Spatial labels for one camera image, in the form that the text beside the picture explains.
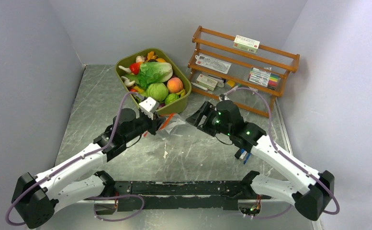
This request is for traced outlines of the clear zip bag orange zipper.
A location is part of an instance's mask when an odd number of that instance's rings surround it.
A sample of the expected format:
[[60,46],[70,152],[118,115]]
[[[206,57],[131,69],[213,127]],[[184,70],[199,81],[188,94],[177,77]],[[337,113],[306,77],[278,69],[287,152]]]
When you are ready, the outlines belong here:
[[162,138],[166,138],[170,135],[174,128],[186,125],[185,119],[176,113],[163,116],[154,115],[154,118],[151,119],[145,112],[141,111],[140,116],[145,117],[147,121],[152,122],[152,131],[154,131],[154,134],[151,134],[148,131],[144,132],[141,135],[141,138],[145,138],[147,136],[160,136]]

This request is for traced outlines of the round green cabbage toy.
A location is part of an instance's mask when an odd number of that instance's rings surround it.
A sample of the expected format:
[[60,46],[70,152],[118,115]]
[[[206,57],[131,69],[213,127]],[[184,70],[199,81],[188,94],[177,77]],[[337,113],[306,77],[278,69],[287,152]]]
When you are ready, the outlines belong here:
[[169,90],[164,83],[153,83],[148,86],[147,94],[154,100],[162,102],[168,96]]

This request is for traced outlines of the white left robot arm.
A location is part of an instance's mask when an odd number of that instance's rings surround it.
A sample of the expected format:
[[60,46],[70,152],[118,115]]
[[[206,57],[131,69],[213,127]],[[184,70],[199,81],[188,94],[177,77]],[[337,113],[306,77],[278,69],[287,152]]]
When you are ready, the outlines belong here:
[[139,117],[125,108],[113,118],[113,123],[84,150],[63,163],[35,176],[26,172],[17,182],[10,210],[15,209],[30,229],[35,229],[60,211],[80,200],[113,192],[115,182],[104,171],[82,181],[77,179],[91,169],[103,165],[124,152],[127,143],[145,132],[156,134],[165,118],[143,111]]

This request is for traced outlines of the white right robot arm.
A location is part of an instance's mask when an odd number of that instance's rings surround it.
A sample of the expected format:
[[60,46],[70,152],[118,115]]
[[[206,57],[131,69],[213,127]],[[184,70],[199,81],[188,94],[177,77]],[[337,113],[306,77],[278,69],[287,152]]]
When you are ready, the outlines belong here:
[[289,154],[264,129],[244,121],[231,100],[217,105],[205,102],[186,121],[210,136],[227,135],[233,145],[259,157],[285,177],[283,181],[250,172],[242,180],[249,191],[287,202],[312,221],[326,213],[334,195],[334,175],[329,171],[319,172]]

